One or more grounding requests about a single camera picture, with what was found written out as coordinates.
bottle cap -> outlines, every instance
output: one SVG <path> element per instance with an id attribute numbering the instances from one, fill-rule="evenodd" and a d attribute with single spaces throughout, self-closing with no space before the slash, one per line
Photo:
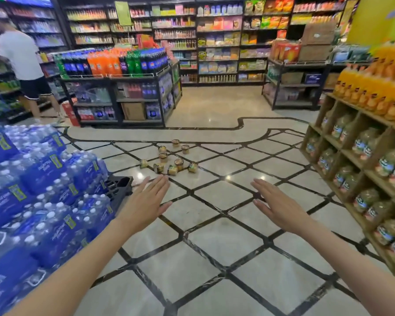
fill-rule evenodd
<path id="1" fill-rule="evenodd" d="M 32 243 L 35 240 L 35 237 L 33 235 L 29 235 L 26 239 L 25 239 L 25 243 Z"/>

black shorts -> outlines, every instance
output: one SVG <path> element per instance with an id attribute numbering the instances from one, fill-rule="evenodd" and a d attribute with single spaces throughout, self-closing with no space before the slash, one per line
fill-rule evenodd
<path id="1" fill-rule="evenodd" d="M 28 100 L 39 100 L 40 96 L 53 95 L 45 77 L 20 80 L 22 93 Z"/>

hand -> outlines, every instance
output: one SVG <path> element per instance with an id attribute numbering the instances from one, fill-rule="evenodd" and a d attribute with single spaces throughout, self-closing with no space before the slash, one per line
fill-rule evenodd
<path id="1" fill-rule="evenodd" d="M 253 203 L 283 230 L 299 235 L 313 222 L 304 209 L 278 187 L 260 179 L 254 179 L 250 184 L 259 191 L 269 207 L 260 200 L 253 200 Z"/>
<path id="2" fill-rule="evenodd" d="M 145 188 L 148 182 L 149 176 L 133 192 L 126 205 L 116 217 L 116 220 L 120 221 L 123 226 L 131 228 L 129 232 L 132 235 L 140 232 L 155 221 L 173 203 L 167 202 L 160 206 L 170 187 L 167 176 L 159 175 Z"/>

person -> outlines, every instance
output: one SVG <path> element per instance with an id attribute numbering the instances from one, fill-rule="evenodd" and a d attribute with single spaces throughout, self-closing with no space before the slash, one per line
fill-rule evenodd
<path id="1" fill-rule="evenodd" d="M 29 293 L 6 316 L 73 315 L 92 283 L 127 239 L 146 228 L 172 204 L 160 205 L 170 185 L 167 176 L 158 176 L 146 187 L 148 181 L 149 177 L 95 240 Z M 259 179 L 254 179 L 251 185 L 260 192 L 269 207 L 259 200 L 254 200 L 254 205 L 280 228 L 297 234 L 313 246 L 371 315 L 395 316 L 394 276 L 312 219 L 278 187 Z"/>
<path id="2" fill-rule="evenodd" d="M 0 10 L 0 60 L 10 62 L 36 122 L 40 123 L 41 117 L 37 104 L 40 96 L 45 96 L 51 101 L 59 117 L 58 122 L 61 122 L 64 117 L 38 62 L 39 51 L 34 40 L 15 29 L 7 14 Z"/>

black tile border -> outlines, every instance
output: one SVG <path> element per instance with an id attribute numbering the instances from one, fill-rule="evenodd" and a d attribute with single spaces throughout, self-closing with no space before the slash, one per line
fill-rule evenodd
<path id="1" fill-rule="evenodd" d="M 232 127 L 232 128 L 167 127 L 167 128 L 163 128 L 163 129 L 162 128 L 158 128 L 158 129 L 159 130 L 168 130 L 168 129 L 172 130 L 172 129 L 175 129 L 175 130 L 229 130 L 229 131 L 234 131 L 234 130 L 240 129 L 240 128 L 242 128 L 244 126 L 244 123 L 243 123 L 244 119 L 287 119 L 287 120 L 296 120 L 296 121 L 300 121 L 301 122 L 301 120 L 293 119 L 293 118 L 287 118 L 287 117 L 241 117 L 241 118 L 238 119 L 239 125 L 237 127 Z M 258 231 L 254 230 L 250 226 L 247 226 L 246 224 L 242 223 L 241 221 L 239 221 L 236 218 L 234 218 L 234 217 L 229 215 L 230 212 L 232 212 L 232 211 L 234 211 L 234 210 L 236 210 L 238 208 L 241 208 L 241 207 L 249 204 L 250 202 L 252 202 L 253 199 L 258 198 L 258 199 L 263 200 L 263 198 L 260 196 L 260 194 L 258 192 L 249 190 L 248 188 L 246 188 L 244 186 L 241 186 L 241 185 L 239 185 L 239 184 L 237 184 L 237 183 L 235 183 L 235 182 L 233 182 L 231 180 L 227 180 L 226 179 L 227 176 L 232 176 L 232 175 L 241 173 L 243 171 L 246 171 L 247 169 L 253 169 L 253 170 L 256 170 L 256 171 L 258 171 L 260 173 L 264 173 L 265 175 L 269 175 L 269 176 L 275 177 L 276 179 L 279 180 L 277 183 L 275 183 L 276 186 L 288 183 L 290 185 L 293 185 L 295 187 L 301 188 L 301 189 L 303 189 L 305 191 L 308 191 L 308 192 L 311 192 L 313 194 L 316 194 L 318 196 L 323 197 L 324 201 L 320 202 L 319 204 L 317 204 L 316 206 L 314 206 L 313 208 L 311 208 L 310 210 L 307 211 L 307 213 L 310 214 L 310 215 L 315 213 L 315 212 L 317 212 L 321 208 L 325 207 L 329 203 L 332 203 L 332 204 L 335 204 L 335 205 L 343 207 L 342 204 L 332 200 L 332 196 L 334 195 L 333 192 L 329 193 L 328 195 L 324 195 L 324 194 L 321 194 L 321 193 L 319 193 L 317 191 L 308 189 L 306 187 L 297 185 L 297 184 L 289 181 L 290 179 L 292 179 L 292 178 L 294 178 L 294 177 L 296 177 L 296 176 L 298 176 L 298 175 L 300 175 L 302 173 L 305 173 L 306 171 L 313 171 L 313 169 L 311 168 L 310 164 L 304 165 L 304 164 L 300 164 L 300 163 L 297 163 L 297 162 L 294 162 L 294 161 L 290 161 L 290 160 L 287 160 L 287 159 L 284 159 L 284 158 L 281 158 L 281 157 L 278 156 L 278 154 L 281 154 L 281 153 L 284 153 L 286 151 L 289 151 L 289 150 L 297 148 L 296 146 L 299 145 L 301 142 L 298 142 L 298 143 L 295 143 L 295 144 L 287 144 L 287 143 L 283 143 L 283 142 L 278 142 L 278 141 L 272 140 L 273 142 L 281 143 L 281 144 L 289 146 L 288 148 L 286 148 L 284 150 L 281 150 L 281 151 L 279 151 L 277 153 L 274 153 L 274 154 L 269 154 L 269 153 L 266 153 L 264 151 L 260 151 L 260 150 L 257 150 L 257 149 L 254 149 L 254 148 L 251 148 L 251 147 L 248 146 L 249 144 L 252 144 L 252 143 L 255 143 L 255 142 L 259 142 L 261 140 L 271 141 L 270 140 L 270 136 L 276 136 L 276 135 L 279 135 L 281 133 L 287 133 L 287 134 L 290 134 L 290 135 L 295 135 L 295 136 L 300 137 L 301 141 L 303 140 L 304 133 L 301 133 L 301 132 L 298 132 L 298 131 L 295 131 L 295 130 L 292 130 L 292 129 L 284 129 L 284 128 L 277 129 L 277 128 L 275 128 L 275 129 L 268 129 L 267 132 L 263 136 L 261 136 L 260 138 L 254 139 L 254 140 L 251 140 L 251 141 L 248 141 L 248 142 L 241 142 L 241 143 L 237 143 L 237 142 L 236 143 L 225 143 L 225 142 L 182 142 L 182 143 L 185 143 L 185 144 L 187 144 L 187 143 L 195 144 L 195 146 L 191 147 L 191 149 L 195 148 L 195 147 L 201 147 L 201 148 L 204 148 L 206 150 L 209 150 L 211 152 L 216 153 L 215 156 L 209 157 L 207 159 L 203 159 L 203 160 L 201 160 L 199 162 L 195 162 L 198 165 L 200 163 L 203 163 L 203 162 L 207 161 L 207 160 L 215 159 L 215 158 L 217 158 L 219 156 L 227 157 L 229 159 L 234 160 L 235 162 L 238 162 L 240 164 L 244 164 L 245 165 L 245 167 L 243 169 L 240 169 L 240 170 L 237 170 L 235 172 L 229 173 L 228 175 L 219 175 L 217 173 L 214 173 L 214 172 L 212 172 L 210 170 L 204 169 L 201 166 L 199 166 L 199 170 L 206 171 L 206 172 L 214 175 L 215 177 L 217 177 L 217 179 L 215 179 L 213 181 L 210 181 L 208 183 L 205 183 L 203 185 L 200 185 L 198 187 L 195 187 L 193 189 L 190 189 L 190 188 L 182 185 L 181 183 L 177 182 L 176 180 L 174 180 L 174 178 L 172 176 L 169 177 L 170 182 L 174 183 L 175 185 L 181 187 L 182 189 L 184 189 L 186 191 L 183 195 L 172 199 L 171 200 L 172 202 L 175 202 L 175 201 L 178 201 L 178 200 L 183 199 L 185 197 L 191 196 L 191 197 L 195 198 L 196 200 L 204 203 L 206 206 L 210 207 L 211 209 L 217 211 L 219 214 L 214 216 L 214 217 L 212 217 L 212 218 L 210 218 L 210 219 L 208 219 L 208 220 L 206 220 L 206 221 L 204 221 L 204 222 L 202 222 L 202 223 L 200 223 L 200 224 L 198 224 L 198 225 L 196 225 L 196 226 L 194 226 L 194 227 L 192 227 L 192 228 L 189 228 L 189 229 L 187 229 L 185 231 L 183 231 L 181 228 L 176 226 L 174 223 L 172 223 L 170 220 L 168 220 L 163 215 L 160 216 L 159 219 L 161 219 L 164 223 L 166 223 L 169 227 L 173 228 L 179 234 L 178 238 L 176 238 L 173 241 L 170 241 L 167 244 L 164 244 L 164 245 L 158 247 L 157 249 L 154 249 L 154 250 L 152 250 L 152 251 L 150 251 L 150 252 L 148 252 L 148 253 L 140 256 L 140 257 L 137 257 L 137 258 L 130 257 L 130 255 L 128 255 L 126 253 L 126 251 L 123 248 L 121 248 L 119 250 L 119 254 L 126 261 L 126 265 L 124 265 L 124 266 L 120 267 L 119 269 L 117 269 L 115 271 L 112 271 L 112 272 L 100 277 L 99 279 L 97 279 L 94 282 L 92 287 L 95 287 L 95 286 L 97 286 L 97 285 L 99 285 L 99 284 L 101 284 L 103 282 L 106 282 L 107 280 L 119 275 L 120 273 L 123 273 L 124 271 L 127 271 L 127 270 L 134 271 L 135 274 L 139 277 L 139 279 L 153 293 L 153 295 L 163 304 L 163 306 L 165 308 L 164 316 L 165 315 L 166 316 L 175 316 L 175 315 L 177 315 L 177 311 L 178 311 L 178 309 L 180 307 L 184 306 L 185 304 L 187 304 L 188 302 L 193 300 L 198 295 L 204 293 L 206 290 L 208 290 L 212 286 L 216 285 L 218 282 L 222 281 L 223 279 L 228 279 L 228 280 L 231 280 L 238 287 L 240 287 L 248 295 L 253 297 L 258 303 L 260 303 L 265 308 L 267 308 L 275 316 L 284 316 L 285 314 L 282 311 L 280 311 L 278 308 L 276 308 L 275 306 L 270 304 L 262 296 L 260 296 L 257 292 L 255 292 L 252 288 L 250 288 L 248 285 L 246 285 L 242 280 L 240 280 L 239 278 L 237 278 L 236 276 L 234 276 L 232 274 L 232 272 L 234 272 L 236 269 L 238 269 L 239 267 L 243 266 L 244 264 L 246 264 L 247 262 L 252 260 L 254 257 L 258 256 L 259 254 L 263 253 L 265 250 L 273 249 L 277 253 L 283 255 L 287 259 L 295 262 L 296 264 L 300 265 L 304 269 L 310 271 L 312 274 L 314 274 L 315 276 L 320 277 L 321 279 L 323 279 L 325 281 L 325 283 L 323 283 L 318 289 L 316 289 L 315 292 L 313 292 L 305 301 L 303 301 L 297 308 L 295 308 L 294 311 L 289 313 L 289 315 L 291 315 L 291 316 L 300 316 L 300 315 L 302 315 L 307 310 L 309 310 L 313 305 L 315 305 L 326 294 L 326 292 L 330 288 L 336 288 L 336 289 L 340 290 L 341 292 L 347 294 L 351 298 L 357 299 L 355 297 L 355 295 L 353 294 L 353 292 L 351 292 L 350 290 L 348 290 L 347 288 L 345 288 L 341 284 L 337 283 L 337 281 L 339 280 L 339 276 L 335 272 L 332 273 L 331 275 L 323 274 L 320 271 L 314 269 L 312 266 L 306 264 L 305 262 L 299 260 L 298 258 L 290 255 L 286 251 L 284 251 L 284 250 L 280 249 L 279 247 L 275 246 L 274 245 L 274 239 L 276 239 L 277 237 L 279 237 L 282 234 L 284 234 L 285 231 L 278 230 L 278 231 L 274 232 L 273 234 L 271 234 L 269 236 L 265 236 L 264 234 L 259 233 Z M 75 146 L 79 150 L 82 150 L 82 149 L 79 146 L 76 145 L 76 142 L 91 142 L 91 140 L 78 140 L 78 139 L 71 138 L 68 135 L 68 133 L 67 133 L 67 128 L 65 128 L 64 132 L 62 133 L 62 136 L 67 138 L 71 142 L 71 144 L 73 144 L 73 146 Z M 103 145 L 101 147 L 113 145 L 116 148 L 121 150 L 120 154 L 112 155 L 112 156 L 109 156 L 109 157 L 104 158 L 104 159 L 112 158 L 114 156 L 118 156 L 118 155 L 122 155 L 122 154 L 127 154 L 127 155 L 131 156 L 132 158 L 134 158 L 134 159 L 136 159 L 138 161 L 140 161 L 140 159 L 138 157 L 136 157 L 135 155 L 133 155 L 131 152 L 137 151 L 139 149 L 147 148 L 147 147 L 150 147 L 150 146 L 158 147 L 158 145 L 170 144 L 171 143 L 171 142 L 168 142 L 168 141 L 154 142 L 154 141 L 129 141 L 129 140 L 125 140 L 125 141 L 120 141 L 120 140 L 112 141 L 111 140 L 111 141 L 94 141 L 94 142 L 108 142 L 108 144 Z M 121 148 L 121 147 L 116 145 L 117 143 L 125 143 L 125 142 L 126 143 L 130 143 L 130 142 L 131 143 L 149 143 L 149 144 L 147 146 L 139 147 L 139 148 L 133 149 L 131 151 L 126 151 L 125 149 L 123 149 L 123 148 Z M 232 150 L 229 150 L 227 152 L 221 153 L 221 152 L 217 152 L 216 150 L 212 150 L 212 149 L 210 149 L 208 147 L 204 147 L 204 146 L 202 146 L 202 144 L 219 144 L 219 145 L 224 145 L 224 144 L 226 144 L 226 145 L 234 145 L 234 144 L 238 144 L 238 145 L 241 145 L 241 146 L 237 147 L 237 148 L 234 148 Z M 244 162 L 242 162 L 240 160 L 234 159 L 234 158 L 226 155 L 226 153 L 230 153 L 230 152 L 232 152 L 234 150 L 242 149 L 242 148 L 245 148 L 245 147 L 249 148 L 249 149 L 253 149 L 253 150 L 258 151 L 260 153 L 264 153 L 264 154 L 266 154 L 266 157 L 263 158 L 263 159 L 260 159 L 258 161 L 255 161 L 255 162 L 253 162 L 251 164 L 247 164 L 247 163 L 244 163 Z M 183 154 L 180 154 L 179 151 L 174 151 L 174 152 L 168 151 L 168 154 L 169 155 L 173 155 L 176 158 L 184 158 Z M 268 160 L 268 159 L 274 158 L 274 157 L 279 158 L 279 159 L 284 160 L 284 161 L 287 161 L 287 162 L 290 162 L 290 163 L 294 163 L 294 164 L 300 165 L 302 167 L 302 169 L 297 171 L 296 173 L 286 177 L 286 178 L 281 178 L 281 177 L 278 177 L 278 176 L 266 173 L 266 172 L 264 172 L 262 170 L 259 170 L 259 169 L 256 169 L 256 168 L 253 167 L 254 164 L 260 163 L 262 161 L 265 161 L 265 160 Z M 155 157 L 154 159 L 148 160 L 148 162 L 151 162 L 151 161 L 156 160 L 156 159 L 158 159 L 158 157 Z M 115 173 L 119 173 L 119 172 L 122 172 L 122 171 L 125 171 L 125 170 L 128 170 L 128 169 L 132 169 L 132 168 L 135 168 L 137 166 L 138 165 L 133 165 L 133 166 L 130 166 L 130 167 L 127 167 L 127 168 L 124 168 L 124 169 L 120 169 L 120 170 L 117 170 Z M 235 206 L 233 206 L 231 208 L 228 208 L 227 210 L 221 210 L 221 209 L 215 207 L 214 205 L 212 205 L 210 202 L 207 202 L 206 200 L 204 200 L 204 199 L 200 198 L 199 196 L 195 195 L 195 191 L 203 189 L 203 188 L 205 188 L 207 186 L 210 186 L 210 185 L 212 185 L 212 184 L 214 184 L 216 182 L 219 182 L 219 181 L 226 181 L 226 182 L 228 182 L 228 183 L 230 183 L 230 184 L 232 184 L 232 185 L 234 185 L 234 186 L 236 186 L 238 188 L 241 188 L 242 190 L 251 193 L 252 197 L 249 198 L 249 199 L 246 199 L 246 200 L 244 200 L 244 201 L 242 201 L 242 202 L 240 202 L 238 204 L 236 204 Z M 256 249 L 252 250 L 250 253 L 248 253 L 247 255 L 243 256 L 242 258 L 240 258 L 236 262 L 232 263 L 230 266 L 223 266 L 223 265 L 221 265 L 216 259 L 211 257 L 203 249 L 199 248 L 196 244 L 192 243 L 188 239 L 188 235 L 190 233 L 193 233 L 196 230 L 199 230 L 200 228 L 202 228 L 202 227 L 204 227 L 204 226 L 206 226 L 208 224 L 211 224 L 211 223 L 215 222 L 216 220 L 218 220 L 220 218 L 227 218 L 230 221 L 232 221 L 233 223 L 235 223 L 235 224 L 239 225 L 240 227 L 246 229 L 248 232 L 252 233 L 253 235 L 261 238 L 263 240 L 263 245 L 261 245 L 261 246 L 257 247 Z M 348 242 L 349 244 L 355 246 L 356 249 L 360 253 L 362 253 L 364 255 L 369 255 L 369 256 L 371 256 L 371 257 L 373 257 L 375 259 L 379 258 L 379 260 L 382 261 L 379 256 L 377 256 L 377 255 L 375 255 L 373 253 L 370 253 L 367 250 L 367 248 L 366 248 L 367 241 L 365 239 L 363 239 L 362 241 L 357 243 L 357 242 L 354 242 L 353 240 L 350 240 L 350 239 L 348 239 L 348 238 L 346 238 L 346 237 L 344 237 L 344 236 L 342 236 L 340 234 L 337 234 L 337 233 L 335 233 L 335 234 L 338 237 L 340 237 L 341 239 L 343 239 L 346 242 Z M 199 287 L 197 287 L 194 290 L 192 290 L 190 293 L 187 293 L 186 295 L 184 295 L 182 298 L 180 298 L 176 302 L 170 302 L 169 300 L 164 298 L 163 293 L 158 289 L 158 287 L 156 287 L 156 285 L 152 282 L 152 280 L 149 279 L 149 277 L 146 274 L 144 274 L 142 270 L 140 270 L 140 268 L 137 265 L 140 262 L 142 262 L 142 261 L 144 261 L 144 260 L 146 260 L 148 258 L 151 258 L 154 255 L 157 255 L 158 253 L 162 252 L 163 250 L 165 250 L 167 248 L 170 248 L 170 247 L 172 247 L 172 246 L 174 246 L 176 244 L 179 244 L 180 242 L 186 243 L 195 252 L 197 252 L 199 255 L 201 255 L 206 260 L 208 260 L 211 265 L 213 265 L 214 267 L 216 267 L 220 271 L 220 274 L 218 274 L 217 276 L 215 276 L 215 277 L 211 278 L 210 280 L 206 281 L 205 283 L 203 283 Z"/>

